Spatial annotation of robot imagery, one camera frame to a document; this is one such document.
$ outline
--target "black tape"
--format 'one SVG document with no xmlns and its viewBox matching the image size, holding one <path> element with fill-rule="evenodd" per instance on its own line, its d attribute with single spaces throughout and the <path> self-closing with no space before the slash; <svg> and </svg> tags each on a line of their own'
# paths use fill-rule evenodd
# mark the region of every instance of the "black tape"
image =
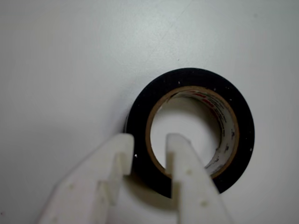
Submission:
<svg viewBox="0 0 299 224">
<path fill-rule="evenodd" d="M 238 126 L 238 133 L 235 130 L 222 132 L 222 135 L 228 135 L 231 139 L 238 135 L 238 144 L 235 144 L 236 150 L 232 153 L 232 161 L 213 181 L 220 193 L 230 188 L 245 171 L 253 151 L 254 145 L 254 123 L 250 109 L 241 95 L 241 93 L 225 78 L 202 69 L 185 68 L 167 72 L 150 82 L 139 94 L 135 100 L 125 126 L 125 132 L 130 133 L 135 139 L 133 169 L 139 177 L 153 190 L 163 196 L 171 197 L 171 176 L 167 175 L 161 167 L 157 165 L 151 155 L 151 149 L 146 144 L 146 129 L 149 115 L 153 107 L 162 97 L 171 91 L 187 88 L 185 93 L 192 94 L 192 87 L 205 89 L 202 92 L 195 92 L 195 95 L 202 95 L 207 98 L 207 105 L 211 104 L 214 114 L 217 116 L 218 123 L 223 129 L 228 119 L 222 113 L 223 105 L 230 107 L 235 114 L 235 120 Z"/>
</svg>

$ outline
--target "hole in tape roll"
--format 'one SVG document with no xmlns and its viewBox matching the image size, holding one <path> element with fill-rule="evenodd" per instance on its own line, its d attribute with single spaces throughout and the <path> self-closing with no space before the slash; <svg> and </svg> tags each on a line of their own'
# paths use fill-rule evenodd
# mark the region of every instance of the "hole in tape roll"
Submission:
<svg viewBox="0 0 299 224">
<path fill-rule="evenodd" d="M 192 142 L 192 145 L 195 149 L 195 151 L 198 153 L 199 157 L 201 160 L 203 160 L 204 164 L 206 165 L 206 171 L 211 175 L 212 178 L 217 177 L 219 174 L 221 174 L 231 163 L 233 160 L 236 151 L 237 151 L 237 146 L 239 143 L 239 127 L 237 124 L 236 116 L 230 107 L 229 103 L 224 100 L 219 94 L 217 94 L 213 90 L 209 90 L 203 87 L 198 87 L 198 86 L 185 86 L 185 87 L 180 87 L 176 88 L 167 94 L 165 94 L 152 108 L 149 118 L 147 120 L 147 125 L 146 125 L 146 146 L 148 153 L 154 162 L 155 166 L 160 169 L 161 172 L 163 172 L 165 175 L 169 175 L 165 172 L 165 169 L 163 167 L 165 161 L 165 156 L 161 156 L 162 154 L 159 153 L 157 154 L 158 150 L 161 150 L 161 147 L 165 148 L 165 144 L 161 144 L 161 142 L 157 142 L 157 136 L 153 133 L 156 128 L 159 129 L 159 133 L 161 136 L 159 136 L 159 139 L 164 138 L 165 141 L 165 136 L 163 136 L 163 131 L 164 134 L 167 134 L 167 128 L 162 128 L 159 127 L 159 119 L 161 119 L 161 116 L 166 116 L 164 107 L 166 107 L 166 111 L 168 110 L 167 107 L 169 106 L 170 108 L 173 106 L 178 107 L 179 102 L 181 103 L 182 106 L 190 107 L 191 102 L 196 102 L 198 105 L 197 107 L 192 108 L 185 108 L 183 109 L 185 112 L 193 112 L 193 115 L 187 115 L 185 114 L 185 120 L 184 117 L 182 117 L 182 113 L 179 115 L 177 114 L 177 119 L 179 119 L 179 116 L 183 118 L 183 120 L 178 121 L 177 124 L 178 126 L 175 128 L 174 123 L 171 124 L 171 118 L 168 118 L 166 120 L 166 123 L 171 124 L 170 128 L 179 130 L 180 128 L 185 128 L 187 129 L 188 127 L 186 125 L 182 125 L 185 121 L 192 122 L 192 120 L 196 120 L 196 112 L 199 113 L 199 108 L 201 108 L 201 116 L 207 116 L 206 113 L 209 113 L 210 116 L 213 116 L 214 118 L 208 118 L 206 119 L 205 125 L 209 125 L 207 133 L 205 134 L 212 134 L 208 140 L 206 141 L 207 148 L 197 148 L 197 147 L 203 147 L 203 145 L 199 144 L 198 141 L 192 141 L 194 136 L 196 136 L 196 132 L 198 132 L 198 135 L 204 135 L 202 131 L 204 131 L 203 127 L 201 126 L 201 130 L 197 127 L 190 127 L 189 130 L 185 130 L 183 132 L 178 131 L 178 133 L 183 134 L 187 138 L 189 138 Z M 155 152 L 158 155 L 158 158 L 155 156 L 153 148 L 155 148 Z"/>
<path fill-rule="evenodd" d="M 221 141 L 221 131 L 210 108 L 193 98 L 173 97 L 160 106 L 150 131 L 153 153 L 166 167 L 166 135 L 179 133 L 192 143 L 201 162 L 206 166 Z"/>
</svg>

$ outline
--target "white surface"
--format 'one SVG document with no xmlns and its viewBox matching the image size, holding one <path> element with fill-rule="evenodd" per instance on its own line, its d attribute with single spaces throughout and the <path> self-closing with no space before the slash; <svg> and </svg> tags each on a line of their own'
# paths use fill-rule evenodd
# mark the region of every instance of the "white surface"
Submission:
<svg viewBox="0 0 299 224">
<path fill-rule="evenodd" d="M 134 138 L 118 134 L 81 161 L 53 190 L 39 224 L 105 224 L 131 174 Z"/>
<path fill-rule="evenodd" d="M 252 111 L 251 161 L 221 195 L 234 221 L 298 223 L 298 11 L 297 0 L 1 1 L 0 223 L 33 223 L 142 88 L 181 67 L 224 76 Z M 119 200 L 109 224 L 176 223 L 129 179 Z"/>
<path fill-rule="evenodd" d="M 189 139 L 168 134 L 166 169 L 172 175 L 172 197 L 178 224 L 232 224 L 219 192 Z"/>
</svg>

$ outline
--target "cardboard core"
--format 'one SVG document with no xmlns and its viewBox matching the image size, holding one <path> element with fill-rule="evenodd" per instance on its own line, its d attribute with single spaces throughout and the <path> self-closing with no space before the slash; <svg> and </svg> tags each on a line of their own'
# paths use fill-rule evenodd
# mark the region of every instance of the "cardboard core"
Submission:
<svg viewBox="0 0 299 224">
<path fill-rule="evenodd" d="M 146 124 L 145 143 L 149 156 L 155 166 L 166 176 L 165 168 L 156 159 L 150 142 L 150 129 L 156 112 L 159 108 L 171 98 L 193 98 L 204 103 L 216 117 L 220 131 L 221 140 L 211 161 L 205 166 L 206 171 L 212 178 L 220 175 L 232 162 L 239 143 L 239 126 L 234 111 L 229 103 L 215 91 L 199 86 L 184 86 L 176 88 L 163 97 L 154 105 Z"/>
</svg>

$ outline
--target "electrical tape roll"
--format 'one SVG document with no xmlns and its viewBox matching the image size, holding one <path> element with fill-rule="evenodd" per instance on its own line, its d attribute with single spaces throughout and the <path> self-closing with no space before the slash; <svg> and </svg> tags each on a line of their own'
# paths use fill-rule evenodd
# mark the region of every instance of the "electrical tape roll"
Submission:
<svg viewBox="0 0 299 224">
<path fill-rule="evenodd" d="M 167 72 L 139 94 L 127 117 L 125 132 L 134 136 L 133 169 L 159 194 L 171 197 L 171 175 L 156 159 L 150 143 L 153 118 L 170 98 L 194 98 L 209 107 L 221 130 L 219 147 L 205 166 L 220 193 L 245 171 L 253 151 L 254 123 L 241 93 L 225 78 L 203 69 Z"/>
</svg>

